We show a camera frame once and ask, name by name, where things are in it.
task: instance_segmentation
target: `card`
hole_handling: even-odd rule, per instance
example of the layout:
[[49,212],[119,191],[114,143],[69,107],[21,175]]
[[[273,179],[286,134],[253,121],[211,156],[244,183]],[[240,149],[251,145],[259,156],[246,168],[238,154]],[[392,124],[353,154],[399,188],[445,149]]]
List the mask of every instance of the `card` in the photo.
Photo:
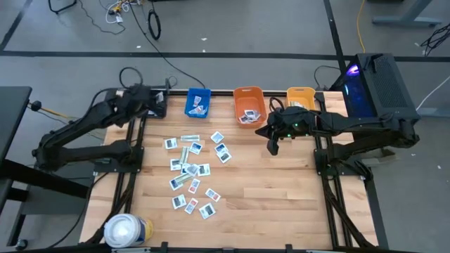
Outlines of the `card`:
[[198,169],[198,176],[209,176],[211,174],[210,164],[201,164],[198,166],[200,167]]
[[178,189],[180,189],[183,186],[183,184],[182,183],[178,183],[176,181],[176,179],[172,179],[169,182],[169,184],[170,184],[170,187],[172,187],[172,190],[178,190]]
[[228,162],[231,159],[231,155],[227,150],[217,153],[217,156],[222,163]]
[[213,191],[211,188],[208,188],[205,194],[206,196],[212,198],[215,202],[218,202],[220,200],[220,195]]
[[194,98],[194,107],[196,107],[196,106],[198,106],[198,104],[200,103],[200,101],[202,100],[202,98],[201,97],[199,97],[199,96],[195,96],[195,98]]
[[254,110],[244,110],[244,114],[245,116],[247,116],[248,118],[254,119],[255,118],[255,111]]
[[195,206],[198,204],[198,200],[195,198],[191,198],[191,201],[189,201],[188,206],[184,209],[185,212],[188,214],[192,214],[192,211],[195,209]]
[[211,135],[211,140],[214,141],[216,144],[221,142],[224,139],[224,136],[222,136],[218,131],[215,132],[213,135]]
[[164,144],[166,146],[166,149],[173,149],[173,148],[178,147],[176,145],[176,138],[170,138],[170,139],[164,140]]
[[190,167],[190,164],[182,164],[180,174],[187,174],[187,169]]
[[191,186],[189,186],[189,190],[188,192],[195,194],[195,192],[197,191],[198,186],[200,185],[200,180],[198,179],[193,179]]
[[175,171],[175,170],[180,170],[180,169],[181,169],[180,159],[171,159],[170,160],[170,170]]
[[195,175],[197,175],[197,172],[198,172],[198,170],[199,170],[199,166],[198,165],[196,165],[196,164],[191,164],[187,169],[186,169],[186,172],[188,173],[188,174],[190,174],[191,176],[195,176]]
[[176,176],[174,178],[174,180],[175,180],[175,182],[177,184],[183,184],[184,182],[186,182],[187,180],[189,180],[191,178],[193,178],[193,176],[191,176],[191,175],[186,173],[186,174],[182,174],[182,175]]
[[200,141],[199,135],[181,136],[181,141]]
[[186,205],[186,199],[184,198],[184,194],[172,198],[172,204],[174,205],[174,209],[184,207]]
[[189,147],[183,147],[183,150],[181,151],[180,164],[187,163],[188,156],[189,156]]
[[202,150],[202,147],[200,144],[198,143],[192,143],[191,148],[189,149],[189,151],[191,151],[192,153],[198,155],[200,154],[200,151]]
[[216,148],[214,148],[216,150],[216,153],[220,153],[220,152],[225,152],[228,151],[228,148],[226,148],[225,144],[221,143],[219,144]]
[[210,216],[216,213],[216,210],[214,210],[214,207],[212,207],[211,203],[207,203],[203,207],[199,209],[200,213],[202,214],[202,217],[204,219],[208,219]]

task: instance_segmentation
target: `cable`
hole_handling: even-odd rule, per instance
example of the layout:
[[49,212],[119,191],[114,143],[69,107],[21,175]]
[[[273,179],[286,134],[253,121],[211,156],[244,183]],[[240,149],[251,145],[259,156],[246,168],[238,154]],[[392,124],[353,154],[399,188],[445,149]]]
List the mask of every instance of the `cable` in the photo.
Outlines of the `cable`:
[[361,48],[363,49],[363,53],[366,52],[366,48],[364,47],[363,39],[362,39],[361,33],[359,31],[359,16],[361,15],[361,12],[363,10],[363,7],[364,7],[365,3],[366,3],[366,0],[363,0],[363,2],[361,3],[361,7],[359,7],[358,17],[356,18],[356,30],[358,32],[359,43],[361,44]]
[[[441,34],[445,32],[442,36],[433,39],[433,37],[437,36],[438,34]],[[439,28],[438,30],[435,30],[433,34],[426,39],[420,46],[426,46],[425,47],[425,57],[427,57],[433,49],[436,49],[438,46],[440,46],[448,37],[450,37],[450,24]]]
[[163,54],[160,52],[160,50],[152,43],[152,41],[147,37],[147,34],[143,31],[141,24],[139,24],[138,18],[136,17],[136,14],[134,13],[134,9],[133,6],[130,6],[131,12],[133,13],[134,19],[136,21],[136,24],[138,25],[140,31],[142,32],[142,35],[147,39],[148,43],[150,43],[150,45],[152,45],[152,47],[160,54],[161,58],[164,59],[166,61],[167,64],[169,64],[170,66],[172,66],[175,70],[180,71],[180,73],[186,75],[187,77],[190,77],[194,80],[196,80],[204,89],[206,89],[205,84],[203,84],[199,79],[195,78],[194,76],[184,72],[183,70],[180,70],[179,68],[175,67],[173,64],[171,64],[164,56]]
[[87,13],[87,10],[84,8],[83,1],[82,1],[82,0],[79,0],[79,2],[80,2],[80,6],[81,6],[82,10],[83,10],[84,13],[86,14],[86,17],[88,17],[88,18],[91,19],[91,24],[92,24],[94,27],[97,27],[101,32],[105,32],[105,33],[110,33],[110,34],[118,35],[118,34],[121,34],[123,31],[126,30],[125,26],[123,26],[123,25],[120,24],[120,23],[118,23],[118,25],[121,26],[122,29],[121,29],[119,32],[111,32],[111,31],[105,31],[105,30],[103,30],[100,26],[98,26],[98,25],[94,22],[94,19]]
[[139,72],[139,70],[137,70],[137,69],[134,68],[134,67],[124,67],[124,68],[122,68],[122,69],[120,70],[120,72],[119,72],[119,82],[120,82],[120,85],[122,85],[122,87],[124,87],[125,89],[129,89],[129,87],[130,87],[130,86],[128,86],[128,87],[125,86],[125,84],[124,84],[123,81],[122,81],[122,73],[123,73],[125,70],[133,70],[133,71],[135,71],[135,73],[139,76],[139,79],[140,79],[138,85],[142,85],[142,84],[143,84],[143,77],[142,77],[142,74]]
[[89,203],[89,196],[92,192],[92,189],[94,188],[94,186],[102,179],[104,178],[106,175],[108,175],[109,172],[104,173],[102,176],[100,176],[96,181],[94,181],[91,185],[91,187],[89,187],[89,190],[87,191],[86,194],[86,202],[84,203],[84,207],[82,212],[79,214],[77,221],[75,222],[74,226],[69,230],[69,232],[67,232],[60,240],[58,240],[57,242],[53,243],[52,245],[48,246],[47,249],[55,247],[56,245],[60,244],[62,241],[64,241],[64,239],[67,238],[67,236],[69,236],[69,234],[71,234],[71,232],[75,229],[75,227],[78,225],[79,221],[81,220],[83,213],[86,211],[87,209],[87,205]]
[[[160,16],[157,15],[155,4],[153,3],[153,0],[150,0],[152,2],[152,8],[148,11],[148,17],[147,17],[147,23],[148,23],[148,30],[150,31],[150,35],[154,40],[158,40],[161,37],[161,22],[160,22]],[[157,35],[155,35],[155,32],[152,28],[152,23],[150,22],[150,19],[152,15],[155,16],[156,19],[156,26],[157,26]]]
[[432,90],[423,100],[420,102],[419,106],[416,108],[416,110],[419,110],[419,108],[423,105],[423,103],[439,88],[441,88],[442,85],[444,85],[448,80],[450,79],[450,76],[447,77],[440,85],[438,85],[434,90]]
[[[54,117],[52,117],[52,116],[49,116],[49,115],[47,115],[47,114],[45,114],[45,113],[43,113],[43,112],[40,112],[40,111],[36,111],[36,112],[39,113],[39,114],[42,114],[42,115],[45,116],[45,117],[48,117],[49,119],[55,120],[55,121],[57,121],[57,122],[60,122],[60,123],[62,123],[62,124],[64,124],[64,125],[67,125],[67,124],[68,124],[68,123],[66,123],[66,122],[64,122],[64,121],[62,121],[62,120],[60,120],[60,119],[56,119],[56,118],[54,118]],[[94,138],[96,138],[96,139],[98,139],[98,140],[100,140],[100,141],[103,141],[103,138],[98,137],[98,136],[96,136],[95,134],[87,133],[87,135],[89,135],[90,137],[94,137]]]
[[318,66],[318,67],[316,68],[316,70],[314,70],[314,81],[316,81],[316,84],[317,84],[317,86],[318,86],[319,88],[322,88],[322,87],[321,87],[321,85],[319,84],[319,82],[317,81],[316,74],[317,74],[317,70],[319,70],[319,68],[321,68],[321,67],[327,67],[327,68],[336,69],[336,70],[339,70],[339,71],[340,71],[340,68],[338,68],[338,67],[327,66],[327,65],[320,65],[320,66]]

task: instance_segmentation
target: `orange plastic bin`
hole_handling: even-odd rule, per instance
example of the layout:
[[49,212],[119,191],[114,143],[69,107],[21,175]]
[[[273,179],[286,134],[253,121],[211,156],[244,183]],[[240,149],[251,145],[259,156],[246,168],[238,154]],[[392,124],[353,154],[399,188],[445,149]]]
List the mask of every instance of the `orange plastic bin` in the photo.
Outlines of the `orange plastic bin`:
[[[236,121],[242,128],[257,128],[267,119],[264,95],[261,88],[256,86],[240,87],[234,90],[234,108],[236,111]],[[256,122],[249,124],[240,123],[239,117],[244,115],[244,110],[257,110],[261,117]]]
[[314,95],[316,91],[309,87],[290,87],[288,89],[288,97],[286,99],[286,106],[292,106],[291,102],[300,103],[305,109],[315,110]]

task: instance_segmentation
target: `wooden table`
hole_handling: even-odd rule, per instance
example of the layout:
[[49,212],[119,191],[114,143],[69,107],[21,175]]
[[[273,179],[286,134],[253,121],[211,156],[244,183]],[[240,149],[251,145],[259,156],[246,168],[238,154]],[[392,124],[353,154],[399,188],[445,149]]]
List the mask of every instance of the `wooden table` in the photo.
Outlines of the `wooden table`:
[[[329,112],[347,115],[341,93],[324,95]],[[207,119],[185,116],[185,102],[185,96],[172,96],[166,118],[148,119],[146,124],[145,157],[131,206],[132,214],[154,224],[155,232],[145,245],[159,247],[167,241],[169,247],[283,249],[285,244],[292,244],[294,249],[331,249],[323,189],[313,158],[314,138],[280,141],[279,154],[272,156],[265,138],[257,136],[254,129],[238,127],[233,97],[213,96]],[[233,156],[226,164],[219,161],[214,150],[217,144],[210,139],[215,131],[225,136],[223,142]],[[110,127],[105,143],[125,138],[126,132],[127,126]],[[181,135],[190,134],[200,134],[203,149],[199,155],[190,153],[188,162],[211,166],[211,176],[199,178],[201,184],[195,195],[188,192],[190,181],[177,191],[169,186],[169,180],[179,175],[170,171],[169,159],[179,158],[181,147],[191,144],[179,140]],[[179,148],[165,150],[163,140],[174,137]],[[352,135],[341,134],[333,140],[348,143]],[[107,175],[92,190],[81,242],[94,234],[110,212],[116,180],[117,174]],[[364,182],[358,176],[342,176],[341,182],[349,217],[376,245]],[[208,188],[221,195],[218,203],[205,195]],[[191,215],[184,208],[172,207],[172,198],[182,193],[186,201],[192,197],[199,200]],[[198,208],[211,201],[217,213],[204,220]],[[337,221],[343,245],[341,223]]]

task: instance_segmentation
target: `blue bin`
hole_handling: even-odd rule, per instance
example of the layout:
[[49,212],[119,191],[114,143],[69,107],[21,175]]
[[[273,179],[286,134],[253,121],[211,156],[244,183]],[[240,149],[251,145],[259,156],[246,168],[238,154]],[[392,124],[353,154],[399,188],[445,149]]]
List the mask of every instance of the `blue bin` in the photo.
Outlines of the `blue bin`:
[[[199,96],[202,98],[198,106],[203,105],[203,109],[206,108],[206,113],[204,115],[190,114],[189,111],[194,108],[194,98]],[[184,114],[189,117],[206,118],[208,112],[210,111],[210,100],[211,100],[211,90],[210,89],[197,89],[190,88],[188,91],[188,99],[186,100],[186,107],[184,108]]]

